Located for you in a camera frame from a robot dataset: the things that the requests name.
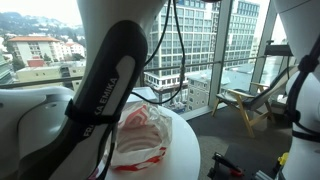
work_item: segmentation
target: round table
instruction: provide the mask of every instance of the round table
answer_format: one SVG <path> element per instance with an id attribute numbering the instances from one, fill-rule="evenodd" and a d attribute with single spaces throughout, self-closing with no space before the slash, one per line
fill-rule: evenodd
<path id="1" fill-rule="evenodd" d="M 137 172 L 108 170 L 106 180 L 197 180 L 200 170 L 200 149 L 190 125 L 175 112 L 159 106 L 172 117 L 172 142 L 166 155 L 156 165 Z"/>

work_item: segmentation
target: black cable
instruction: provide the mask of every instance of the black cable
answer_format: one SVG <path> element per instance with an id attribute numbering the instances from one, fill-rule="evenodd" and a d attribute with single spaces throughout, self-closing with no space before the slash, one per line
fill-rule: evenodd
<path id="1" fill-rule="evenodd" d="M 109 169 L 109 166 L 110 166 L 110 163 L 111 163 L 113 151 L 114 151 L 114 148 L 115 148 L 115 141 L 116 141 L 116 133 L 117 133 L 117 128 L 118 128 L 118 123 L 112 124 L 110 126 L 112 126 L 110 150 L 109 150 L 109 154 L 108 154 L 108 158 L 107 158 L 106 164 L 105 164 L 101 174 L 97 178 L 97 180 L 104 180 L 106 178 L 107 172 L 108 172 L 108 169 Z"/>
<path id="2" fill-rule="evenodd" d="M 144 66 L 146 66 L 147 64 L 149 64 L 149 62 L 152 61 L 152 59 L 154 58 L 154 56 L 157 54 L 158 50 L 159 50 L 159 47 L 162 43 L 162 40 L 164 38 L 164 35 L 166 33 L 166 30 L 167 30 L 167 26 L 168 26 L 168 19 L 169 19 L 169 13 L 170 13 L 170 5 L 171 5 L 171 0 L 168 0 L 168 8 L 167 8 L 167 14 L 166 14 L 166 19 L 165 19 L 165 22 L 164 22 L 164 27 L 163 27 L 163 30 L 162 30 L 162 34 L 161 34 L 161 37 L 159 39 L 159 42 L 158 42 L 158 45 L 156 47 L 156 49 L 153 51 L 152 55 L 150 56 L 150 58 L 144 63 Z"/>
<path id="3" fill-rule="evenodd" d="M 290 57 L 288 56 L 288 60 L 287 60 L 287 76 L 288 76 L 288 80 L 290 79 L 290 70 L 289 70 L 289 61 L 290 61 Z"/>
<path id="4" fill-rule="evenodd" d="M 171 101 L 173 98 L 175 98 L 178 93 L 181 91 L 182 89 L 182 85 L 183 85 L 183 80 L 185 77 L 185 49 L 184 49 L 184 45 L 183 45 L 183 40 L 182 40 L 182 35 L 181 35 L 181 31 L 180 31 L 180 27 L 179 27 L 179 20 L 178 20 L 178 15 L 177 15 L 177 7 L 176 7 L 176 3 L 173 3 L 173 9 L 174 9 L 174 17 L 175 17 L 175 21 L 176 21 L 176 25 L 177 25 L 177 31 L 178 31 L 178 35 L 179 35 L 179 41 L 180 41 L 180 45 L 181 45 L 181 49 L 182 49 L 182 59 L 181 59 L 181 66 L 180 66 L 180 83 L 179 83 L 179 89 L 176 91 L 176 93 L 171 96 L 169 99 L 165 100 L 165 101 L 161 101 L 161 102 L 152 102 L 144 97 L 142 97 L 141 95 L 135 93 L 135 92 L 131 92 L 131 94 L 136 95 L 137 97 L 141 98 L 142 100 L 151 103 L 151 104 L 164 104 L 166 102 Z"/>

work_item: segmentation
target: plastic bag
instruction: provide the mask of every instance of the plastic bag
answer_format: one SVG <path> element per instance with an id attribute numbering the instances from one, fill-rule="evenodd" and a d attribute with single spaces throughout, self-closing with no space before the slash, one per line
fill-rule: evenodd
<path id="1" fill-rule="evenodd" d="M 124 110 L 118 123 L 111 168 L 138 171 L 159 162 L 172 140 L 172 119 L 157 107 L 138 102 Z M 110 139 L 104 159 L 107 159 Z"/>

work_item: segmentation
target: building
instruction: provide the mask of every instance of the building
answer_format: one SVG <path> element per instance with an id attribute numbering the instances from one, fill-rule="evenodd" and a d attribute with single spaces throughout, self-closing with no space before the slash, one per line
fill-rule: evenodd
<path id="1" fill-rule="evenodd" d="M 180 0 L 177 4 L 179 27 L 185 47 L 186 64 L 213 62 L 216 35 L 218 30 L 220 3 L 204 3 L 200 0 Z M 225 60 L 244 59 L 250 57 L 255 33 L 259 5 L 245 0 L 235 0 L 229 25 L 229 33 L 225 52 Z M 158 45 L 166 20 L 167 6 L 165 5 L 153 24 L 148 38 L 148 57 Z M 182 49 L 177 32 L 173 10 L 170 11 L 168 26 L 162 44 L 153 60 L 146 69 L 177 67 L 168 70 L 145 72 L 145 84 L 155 90 L 159 99 L 170 96 L 169 93 L 179 82 L 179 66 Z M 248 60 L 226 62 L 224 66 L 236 66 L 248 63 Z M 188 92 L 188 78 L 195 72 L 211 69 L 212 65 L 196 65 L 186 68 L 184 79 L 185 90 Z"/>
<path id="2" fill-rule="evenodd" d="M 256 56 L 259 41 L 258 39 L 254 39 L 254 34 L 259 16 L 259 8 L 259 4 L 245 0 L 234 0 L 225 60 L 246 59 L 254 56 L 254 54 Z M 225 62 L 224 67 L 247 63 L 249 63 L 249 60 Z"/>
<path id="3" fill-rule="evenodd" d="M 10 65 L 4 60 L 0 51 L 0 84 L 11 84 Z"/>
<path id="4" fill-rule="evenodd" d="M 188 77 L 188 101 L 186 111 L 192 111 L 208 104 L 211 70 L 198 72 Z"/>
<path id="5" fill-rule="evenodd" d="M 27 60 L 28 67 L 43 67 L 46 63 L 40 56 L 33 56 L 32 59 Z"/>
<path id="6" fill-rule="evenodd" d="M 85 61 L 76 61 L 75 64 L 69 66 L 70 77 L 83 76 L 86 69 Z M 76 92 L 79 89 L 81 80 L 72 81 L 73 90 Z"/>
<path id="7" fill-rule="evenodd" d="M 32 81 L 42 81 L 50 79 L 61 79 L 61 67 L 51 66 L 51 67 L 26 67 L 17 71 L 17 78 L 19 82 L 32 82 Z M 24 86 L 23 89 L 34 89 L 48 86 L 63 86 L 62 82 L 41 84 L 35 86 Z"/>
<path id="8" fill-rule="evenodd" d="M 15 55 L 28 65 L 27 60 L 33 56 L 44 56 L 45 54 L 54 60 L 63 60 L 61 42 L 46 36 L 17 36 L 11 38 Z"/>
<path id="9" fill-rule="evenodd" d="M 213 4 L 202 1 L 180 0 L 177 4 L 179 27 L 185 46 L 186 64 L 198 64 L 213 61 L 214 40 L 217 33 L 218 11 L 213 11 Z M 148 57 L 151 56 L 164 28 L 167 13 L 165 5 L 153 24 L 148 38 Z M 177 25 L 173 11 L 170 11 L 168 26 L 162 44 L 153 60 L 146 69 L 177 67 L 168 70 L 145 72 L 145 83 L 152 87 L 161 100 L 171 96 L 179 85 L 179 66 L 181 65 L 182 49 L 180 46 Z M 193 66 L 186 68 L 184 92 L 187 93 L 187 77 L 194 72 L 210 68 L 210 65 Z"/>
<path id="10" fill-rule="evenodd" d="M 72 39 L 68 39 L 68 42 L 64 44 L 63 54 L 64 55 L 80 54 L 81 56 L 86 57 L 85 48 L 81 44 L 77 42 L 73 42 Z"/>
<path id="11" fill-rule="evenodd" d="M 17 36 L 11 38 L 15 55 L 28 65 L 27 60 L 33 56 L 44 57 L 46 54 L 52 62 L 64 61 L 66 57 L 80 54 L 85 57 L 85 48 L 72 40 L 67 43 L 47 36 Z"/>

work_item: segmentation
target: sky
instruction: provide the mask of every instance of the sky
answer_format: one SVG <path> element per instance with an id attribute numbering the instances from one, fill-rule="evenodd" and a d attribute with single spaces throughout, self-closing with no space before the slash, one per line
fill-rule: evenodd
<path id="1" fill-rule="evenodd" d="M 76 0 L 0 0 L 0 12 L 8 11 L 82 24 Z"/>

